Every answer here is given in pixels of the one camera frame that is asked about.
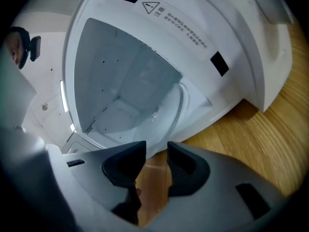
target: wooden surface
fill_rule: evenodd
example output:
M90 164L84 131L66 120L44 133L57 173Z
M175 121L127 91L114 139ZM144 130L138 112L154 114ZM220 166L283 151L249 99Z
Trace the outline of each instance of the wooden surface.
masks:
M233 156L277 186L284 195L300 186L309 166L309 47L298 24L289 27L293 67L271 107L257 111L246 101L184 143ZM171 175L163 151L137 178L142 190L139 226L168 202Z

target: warning label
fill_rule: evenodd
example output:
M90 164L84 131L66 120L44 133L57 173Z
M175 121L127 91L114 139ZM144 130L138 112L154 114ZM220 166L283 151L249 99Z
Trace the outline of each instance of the warning label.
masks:
M160 3L159 2L143 2L142 3L145 10L147 11L148 14L150 14L156 6L158 6Z
M139 0L133 10L169 31L198 59L205 60L213 52L215 46L208 35L188 16L167 2Z

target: warning triangle symbol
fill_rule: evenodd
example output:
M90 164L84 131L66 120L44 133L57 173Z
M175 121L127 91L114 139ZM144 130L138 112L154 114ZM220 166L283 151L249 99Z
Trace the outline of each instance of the warning triangle symbol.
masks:
M159 2L143 2L143 6L148 14L150 14L158 5Z

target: wood grain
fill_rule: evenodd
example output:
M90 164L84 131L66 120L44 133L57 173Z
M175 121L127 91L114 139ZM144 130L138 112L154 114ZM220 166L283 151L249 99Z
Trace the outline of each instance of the wood grain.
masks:
M293 67L270 108L261 113L243 100L184 142L243 161L284 195L299 188L309 166L309 46L297 23L289 27L289 32ZM170 185L164 151L149 159L137 178L137 187L142 190L140 227L167 204Z

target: person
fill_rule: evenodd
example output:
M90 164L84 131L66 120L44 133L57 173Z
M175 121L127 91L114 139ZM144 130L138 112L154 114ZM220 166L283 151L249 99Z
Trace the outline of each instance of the person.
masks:
M29 32L22 27L11 27L5 38L5 44L14 63L22 69L29 55Z

